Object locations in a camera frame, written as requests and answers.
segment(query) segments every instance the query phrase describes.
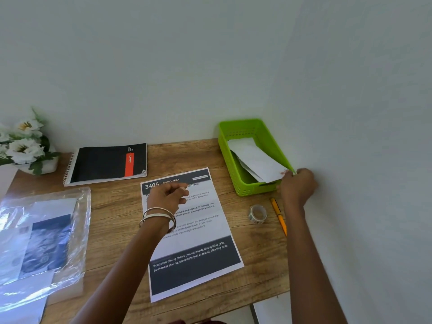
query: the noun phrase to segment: clear plastic bag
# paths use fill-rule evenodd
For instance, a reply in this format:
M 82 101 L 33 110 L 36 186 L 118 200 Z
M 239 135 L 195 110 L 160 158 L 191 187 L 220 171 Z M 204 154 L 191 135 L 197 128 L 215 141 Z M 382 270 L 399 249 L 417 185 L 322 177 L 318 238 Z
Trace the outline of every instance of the clear plastic bag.
M 88 187 L 2 202 L 0 313 L 82 294 L 90 210 Z

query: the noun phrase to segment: wooden table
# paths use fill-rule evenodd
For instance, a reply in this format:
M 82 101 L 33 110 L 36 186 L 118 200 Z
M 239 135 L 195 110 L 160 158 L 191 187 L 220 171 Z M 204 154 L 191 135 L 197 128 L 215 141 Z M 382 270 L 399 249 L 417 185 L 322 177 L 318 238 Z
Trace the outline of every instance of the wooden table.
M 52 174 L 34 177 L 18 171 L 6 197 L 68 189 L 62 179 L 69 157 L 63 154 Z M 196 323 L 287 292 L 286 239 L 269 202 L 276 193 L 237 196 L 217 139 L 161 144 L 148 147 L 148 177 L 89 185 L 92 213 L 84 293 L 47 306 L 42 323 L 68 323 L 110 271 L 138 230 L 143 212 L 140 182 L 204 167 L 210 168 L 245 267 L 153 304 L 146 273 L 124 322 L 165 324 L 181 318 Z M 254 225 L 247 218 L 249 207 L 257 203 L 268 212 L 262 225 Z

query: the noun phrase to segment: washi tape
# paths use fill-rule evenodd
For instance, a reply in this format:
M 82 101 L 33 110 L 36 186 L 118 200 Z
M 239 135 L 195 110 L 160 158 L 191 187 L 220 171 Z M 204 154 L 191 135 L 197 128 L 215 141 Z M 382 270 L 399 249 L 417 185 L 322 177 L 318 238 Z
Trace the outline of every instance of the washi tape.
M 267 211 L 262 205 L 253 205 L 248 217 L 252 223 L 262 224 L 267 218 Z

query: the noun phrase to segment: hand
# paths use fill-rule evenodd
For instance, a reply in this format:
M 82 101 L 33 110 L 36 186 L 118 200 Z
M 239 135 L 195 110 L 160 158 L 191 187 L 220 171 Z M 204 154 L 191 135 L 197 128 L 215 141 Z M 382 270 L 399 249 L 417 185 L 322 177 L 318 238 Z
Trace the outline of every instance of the hand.
M 183 196 L 189 195 L 189 191 L 186 188 L 187 183 L 165 183 L 152 188 L 147 198 L 147 208 L 161 207 L 174 214 L 178 210 L 179 205 L 186 203 L 186 199 L 183 198 Z M 166 213 L 161 209 L 153 209 L 148 211 L 147 214 L 161 212 Z
M 278 188 L 284 205 L 303 207 L 317 187 L 318 183 L 314 179 L 314 173 L 303 168 L 297 171 L 297 175 L 289 170 L 286 171 Z

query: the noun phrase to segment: white flower pot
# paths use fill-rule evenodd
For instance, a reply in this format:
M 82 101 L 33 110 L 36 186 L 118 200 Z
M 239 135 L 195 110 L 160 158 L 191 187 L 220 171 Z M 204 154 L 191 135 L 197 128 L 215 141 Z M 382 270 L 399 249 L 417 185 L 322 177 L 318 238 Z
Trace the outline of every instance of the white flower pot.
M 50 146 L 50 151 L 55 152 L 55 147 Z M 42 174 L 48 174 L 56 171 L 58 164 L 58 157 L 54 157 L 54 159 L 51 160 L 44 160 L 42 162 Z M 33 170 L 29 169 L 31 164 L 14 164 L 15 167 L 17 167 L 19 170 L 34 175 Z

